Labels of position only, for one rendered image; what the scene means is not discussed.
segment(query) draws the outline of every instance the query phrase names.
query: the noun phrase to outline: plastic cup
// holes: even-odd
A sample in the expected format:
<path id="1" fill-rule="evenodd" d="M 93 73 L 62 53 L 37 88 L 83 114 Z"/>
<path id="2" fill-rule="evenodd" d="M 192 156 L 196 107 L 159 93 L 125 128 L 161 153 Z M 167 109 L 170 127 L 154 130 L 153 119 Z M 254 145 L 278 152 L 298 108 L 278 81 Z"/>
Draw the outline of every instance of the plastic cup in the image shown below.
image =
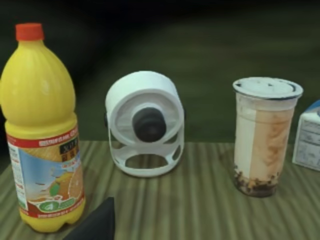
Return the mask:
<path id="1" fill-rule="evenodd" d="M 283 169 L 292 117 L 303 88 L 271 77 L 235 81 L 234 183 L 252 197 L 275 193 Z"/>

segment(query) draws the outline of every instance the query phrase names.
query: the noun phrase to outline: dark background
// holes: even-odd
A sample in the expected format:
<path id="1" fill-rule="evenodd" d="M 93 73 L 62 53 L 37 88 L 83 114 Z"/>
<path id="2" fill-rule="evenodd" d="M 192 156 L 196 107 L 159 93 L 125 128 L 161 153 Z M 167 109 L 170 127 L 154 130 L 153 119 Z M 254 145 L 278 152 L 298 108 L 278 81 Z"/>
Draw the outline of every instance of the dark background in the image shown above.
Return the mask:
<path id="1" fill-rule="evenodd" d="M 139 70 L 176 84 L 188 113 L 186 141 L 233 142 L 235 94 L 244 77 L 304 87 L 293 119 L 319 98 L 320 7 L 292 1 L 0 2 L 0 69 L 17 47 L 15 24 L 43 23 L 45 44 L 74 81 L 82 140 L 107 140 L 109 87 Z M 3 149 L 7 149 L 2 133 Z"/>

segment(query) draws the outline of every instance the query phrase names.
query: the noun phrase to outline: orange bottle cap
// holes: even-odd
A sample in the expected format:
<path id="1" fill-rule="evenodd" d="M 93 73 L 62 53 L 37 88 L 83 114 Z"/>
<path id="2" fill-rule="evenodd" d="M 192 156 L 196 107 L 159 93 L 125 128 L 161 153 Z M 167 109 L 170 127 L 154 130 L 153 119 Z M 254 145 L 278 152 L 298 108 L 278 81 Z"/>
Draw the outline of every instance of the orange bottle cap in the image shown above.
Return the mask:
<path id="1" fill-rule="evenodd" d="M 39 41 L 45 39 L 41 23 L 22 23 L 15 25 L 17 41 Z"/>

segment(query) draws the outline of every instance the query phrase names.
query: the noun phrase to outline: printed label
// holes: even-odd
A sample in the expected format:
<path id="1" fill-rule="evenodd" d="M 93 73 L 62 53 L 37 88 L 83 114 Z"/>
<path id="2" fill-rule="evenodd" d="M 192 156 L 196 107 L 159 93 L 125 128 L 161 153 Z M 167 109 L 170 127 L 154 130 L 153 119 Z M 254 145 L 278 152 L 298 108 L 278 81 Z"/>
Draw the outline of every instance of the printed label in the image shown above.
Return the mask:
<path id="1" fill-rule="evenodd" d="M 34 218 L 65 215 L 84 200 L 78 127 L 46 139 L 7 135 L 20 209 Z"/>
<path id="2" fill-rule="evenodd" d="M 296 162 L 320 170 L 320 124 L 303 120 L 296 150 Z"/>

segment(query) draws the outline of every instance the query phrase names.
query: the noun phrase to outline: table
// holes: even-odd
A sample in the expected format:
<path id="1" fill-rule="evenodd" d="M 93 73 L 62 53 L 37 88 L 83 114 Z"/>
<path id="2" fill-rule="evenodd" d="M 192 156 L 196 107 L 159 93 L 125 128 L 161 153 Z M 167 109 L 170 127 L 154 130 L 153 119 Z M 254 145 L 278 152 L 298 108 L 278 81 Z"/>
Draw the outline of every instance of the table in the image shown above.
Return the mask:
<path id="1" fill-rule="evenodd" d="M 248 197 L 234 187 L 231 143 L 187 143 L 181 163 L 151 179 L 122 173 L 111 160 L 108 142 L 82 141 L 80 151 L 87 198 L 82 219 L 114 197 L 116 240 L 320 237 L 320 172 L 292 164 L 292 147 L 278 190 L 267 198 Z M 159 163 L 145 160 L 149 166 Z M 0 176 L 0 189 L 0 240 L 60 240 L 74 227 L 41 234 L 22 223 L 10 167 Z"/>

